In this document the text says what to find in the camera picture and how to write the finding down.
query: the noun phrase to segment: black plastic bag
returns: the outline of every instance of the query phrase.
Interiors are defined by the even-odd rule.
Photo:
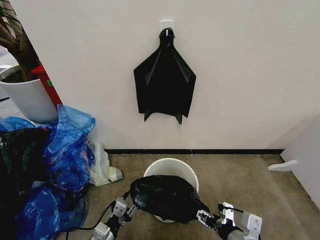
[[[151,175],[131,183],[130,196],[141,210],[179,223],[197,217],[198,210],[210,212],[197,190],[179,176]]]
[[[196,75],[174,47],[174,32],[160,33],[159,48],[134,69],[136,98],[144,121],[152,113],[175,116],[189,115]]]
[[[43,148],[50,132],[25,128],[0,132],[0,216],[3,239],[14,239],[14,217],[25,204],[34,181],[46,181]]]

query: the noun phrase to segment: white plant pot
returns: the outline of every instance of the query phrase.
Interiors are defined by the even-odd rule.
[[[46,124],[57,120],[57,109],[49,98],[40,79],[19,83],[1,81],[18,70],[19,66],[14,66],[0,73],[0,85],[2,89],[30,121]]]

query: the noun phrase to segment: blue plastic bag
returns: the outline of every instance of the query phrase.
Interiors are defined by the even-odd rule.
[[[8,116],[6,119],[0,117],[0,132],[11,132],[19,129],[37,128],[28,120],[20,117]]]
[[[32,189],[27,204],[16,216],[18,240],[50,240],[58,233],[82,226],[86,202],[55,186]]]
[[[58,124],[50,134],[44,155],[50,182],[69,192],[79,192],[89,182],[87,134],[96,120],[90,114],[58,105]]]

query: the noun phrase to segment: black baseboard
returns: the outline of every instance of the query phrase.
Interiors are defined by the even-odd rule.
[[[275,154],[283,149],[105,149],[108,154]]]
[[[5,97],[5,98],[0,99],[0,103],[1,103],[2,101],[8,100],[9,98],[10,98],[10,97]]]

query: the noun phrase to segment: white bucket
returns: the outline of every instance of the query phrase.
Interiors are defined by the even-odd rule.
[[[199,182],[193,169],[185,162],[176,158],[162,158],[152,163],[144,172],[144,177],[151,175],[178,176],[190,183],[199,192]],[[163,220],[156,216],[156,219],[164,223],[174,223],[172,220]]]

